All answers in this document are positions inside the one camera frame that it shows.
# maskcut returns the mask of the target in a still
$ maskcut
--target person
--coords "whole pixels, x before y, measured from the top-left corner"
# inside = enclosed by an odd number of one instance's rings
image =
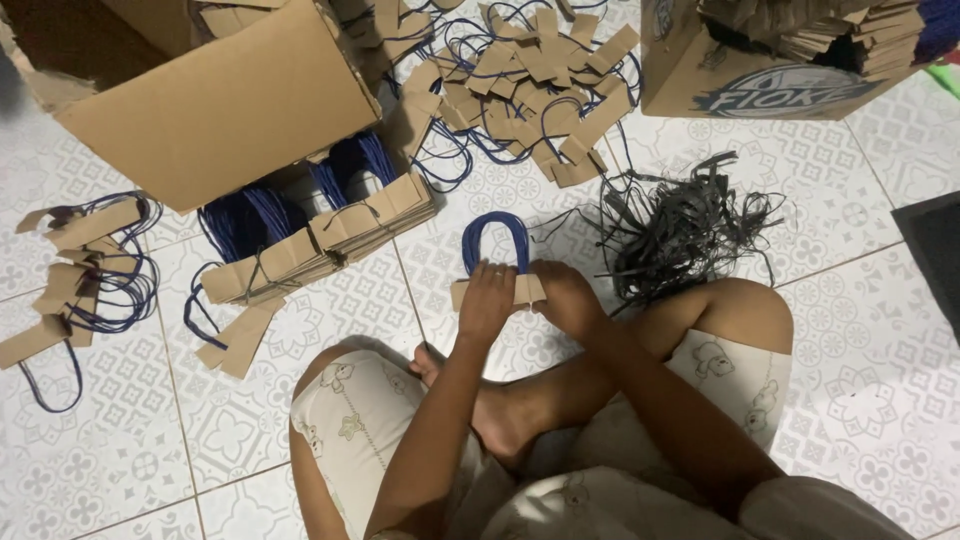
[[[554,369],[481,381],[516,282],[515,269],[485,261],[444,366],[415,351],[422,384],[372,351],[337,345],[313,360],[290,412],[310,540],[910,538],[764,451],[793,336],[775,291],[721,279],[618,322],[576,270],[530,267],[547,299],[534,311],[584,349]],[[560,474],[518,483],[511,472],[538,435],[573,426],[583,429]]]

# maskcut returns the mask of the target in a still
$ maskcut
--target star print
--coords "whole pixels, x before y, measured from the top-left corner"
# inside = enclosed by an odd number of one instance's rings
[[[340,431],[337,432],[341,437],[345,437],[346,440],[353,440],[353,434],[357,431],[363,431],[363,422],[360,422],[360,413],[354,412],[353,416],[345,416],[344,424],[340,428]]]

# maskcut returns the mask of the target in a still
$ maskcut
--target foot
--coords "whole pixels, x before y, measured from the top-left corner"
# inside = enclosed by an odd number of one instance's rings
[[[433,353],[421,343],[414,351],[410,369],[420,375],[424,384],[432,386],[442,368]],[[487,452],[504,467],[515,470],[522,464],[538,433],[531,422],[525,421],[529,418],[526,403],[509,388],[481,381],[470,426],[480,436]]]

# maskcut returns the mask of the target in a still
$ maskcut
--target printed logo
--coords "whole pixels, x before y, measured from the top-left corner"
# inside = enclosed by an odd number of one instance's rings
[[[654,2],[654,41],[664,39],[673,28],[673,0],[657,0]]]
[[[697,110],[728,118],[768,118],[858,98],[879,85],[859,76],[819,65],[790,64],[738,77],[726,85],[695,96]]]

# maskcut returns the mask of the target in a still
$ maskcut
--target cardboard box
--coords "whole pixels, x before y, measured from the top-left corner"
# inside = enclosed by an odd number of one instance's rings
[[[185,0],[0,6],[0,44],[44,109],[180,213],[381,115],[346,36],[311,0],[197,48]]]
[[[919,69],[868,81],[855,73],[722,46],[697,0],[642,0],[644,90],[650,116],[838,120]]]

